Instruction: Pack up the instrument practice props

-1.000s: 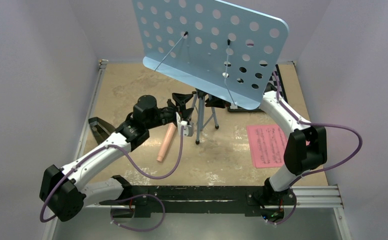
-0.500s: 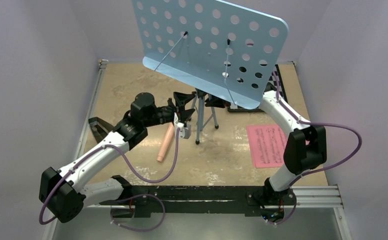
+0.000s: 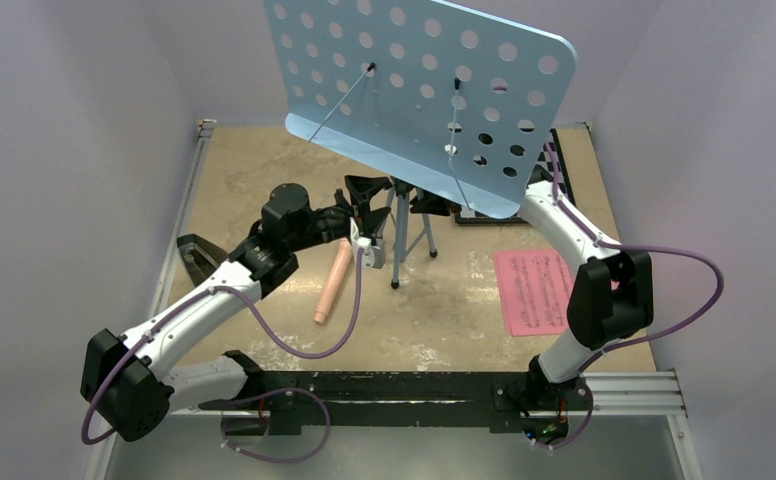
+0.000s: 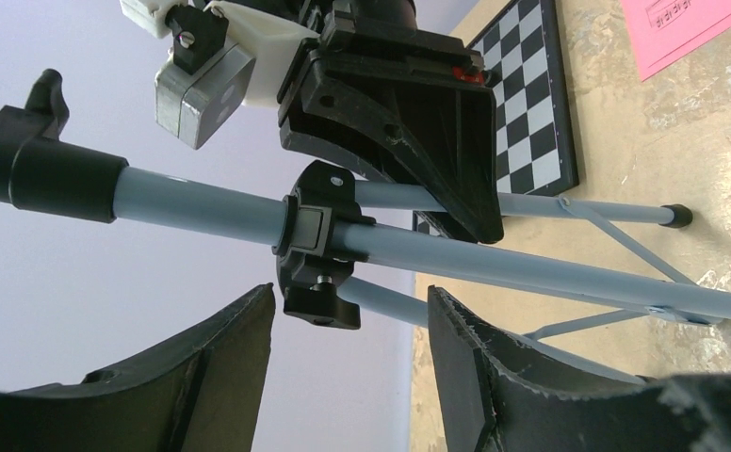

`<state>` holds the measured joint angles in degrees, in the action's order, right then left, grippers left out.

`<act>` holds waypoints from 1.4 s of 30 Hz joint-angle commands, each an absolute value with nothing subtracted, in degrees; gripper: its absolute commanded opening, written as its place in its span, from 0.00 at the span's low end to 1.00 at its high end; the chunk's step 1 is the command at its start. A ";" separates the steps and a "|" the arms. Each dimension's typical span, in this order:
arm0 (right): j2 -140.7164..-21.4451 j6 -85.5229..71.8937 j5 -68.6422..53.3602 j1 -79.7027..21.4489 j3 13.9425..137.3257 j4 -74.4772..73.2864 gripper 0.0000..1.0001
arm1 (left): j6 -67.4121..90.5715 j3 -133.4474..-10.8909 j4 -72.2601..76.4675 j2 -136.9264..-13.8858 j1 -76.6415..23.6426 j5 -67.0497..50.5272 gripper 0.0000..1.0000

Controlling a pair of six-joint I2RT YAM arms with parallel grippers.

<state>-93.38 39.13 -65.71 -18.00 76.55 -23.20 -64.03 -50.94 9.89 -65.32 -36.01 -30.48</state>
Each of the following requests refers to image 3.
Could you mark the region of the black metronome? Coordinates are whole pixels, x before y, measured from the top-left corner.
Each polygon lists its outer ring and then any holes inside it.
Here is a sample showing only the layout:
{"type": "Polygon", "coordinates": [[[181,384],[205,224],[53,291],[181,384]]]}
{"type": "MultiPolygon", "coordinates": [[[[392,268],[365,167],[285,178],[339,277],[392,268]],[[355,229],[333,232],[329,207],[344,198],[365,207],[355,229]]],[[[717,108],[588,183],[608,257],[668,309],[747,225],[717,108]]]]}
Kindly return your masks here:
{"type": "Polygon", "coordinates": [[[208,280],[228,259],[228,253],[223,248],[196,234],[179,236],[176,246],[194,286],[208,280]]]}

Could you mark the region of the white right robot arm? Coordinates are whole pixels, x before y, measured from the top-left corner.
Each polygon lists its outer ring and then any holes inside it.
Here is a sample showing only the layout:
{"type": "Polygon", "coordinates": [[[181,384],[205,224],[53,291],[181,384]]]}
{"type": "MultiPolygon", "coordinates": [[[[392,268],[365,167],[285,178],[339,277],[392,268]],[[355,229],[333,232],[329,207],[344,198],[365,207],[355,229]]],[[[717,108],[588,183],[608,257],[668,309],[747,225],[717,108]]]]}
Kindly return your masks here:
{"type": "Polygon", "coordinates": [[[626,252],[556,192],[552,180],[530,181],[518,215],[537,228],[574,276],[567,328],[529,363],[524,396],[548,407],[560,399],[591,359],[652,324],[652,261],[626,252]]]}

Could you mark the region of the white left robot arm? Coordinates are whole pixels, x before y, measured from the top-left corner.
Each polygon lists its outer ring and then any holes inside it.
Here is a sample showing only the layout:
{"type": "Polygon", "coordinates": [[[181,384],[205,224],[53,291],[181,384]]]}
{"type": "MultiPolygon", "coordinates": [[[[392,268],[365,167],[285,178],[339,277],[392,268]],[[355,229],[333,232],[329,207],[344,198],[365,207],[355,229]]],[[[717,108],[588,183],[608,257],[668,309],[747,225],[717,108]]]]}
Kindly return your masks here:
{"type": "Polygon", "coordinates": [[[380,231],[391,212],[371,199],[391,187],[387,177],[347,175],[330,206],[312,208],[297,183],[275,187],[248,236],[227,252],[204,238],[185,235],[181,249],[206,256],[190,268],[195,287],[163,312],[117,335],[108,329],[88,342],[81,394],[88,403],[81,439],[95,445],[113,434],[136,441],[171,412],[230,401],[248,409],[261,399],[261,373],[238,352],[186,367],[179,360],[241,310],[280,287],[298,268],[297,252],[346,240],[358,269],[381,262],[380,231]]]}

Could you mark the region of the pink sheet music front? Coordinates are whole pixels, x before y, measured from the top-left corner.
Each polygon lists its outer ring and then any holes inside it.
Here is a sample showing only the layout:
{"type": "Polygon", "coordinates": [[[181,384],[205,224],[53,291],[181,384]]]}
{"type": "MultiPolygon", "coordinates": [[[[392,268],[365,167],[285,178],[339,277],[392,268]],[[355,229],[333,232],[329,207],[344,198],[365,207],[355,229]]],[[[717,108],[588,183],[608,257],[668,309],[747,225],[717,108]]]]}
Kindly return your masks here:
{"type": "Polygon", "coordinates": [[[492,254],[506,331],[513,337],[560,335],[573,276],[554,249],[492,254]]]}

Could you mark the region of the light blue music stand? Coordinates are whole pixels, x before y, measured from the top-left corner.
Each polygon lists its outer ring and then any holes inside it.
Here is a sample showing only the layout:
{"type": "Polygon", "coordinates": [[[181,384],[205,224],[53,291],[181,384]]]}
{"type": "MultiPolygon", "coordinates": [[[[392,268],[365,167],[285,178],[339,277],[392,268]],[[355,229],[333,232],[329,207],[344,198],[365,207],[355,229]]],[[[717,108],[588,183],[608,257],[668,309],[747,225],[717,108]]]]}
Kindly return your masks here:
{"type": "Polygon", "coordinates": [[[564,37],[445,1],[268,1],[287,131],[479,213],[519,210],[575,75],[564,37]]]}

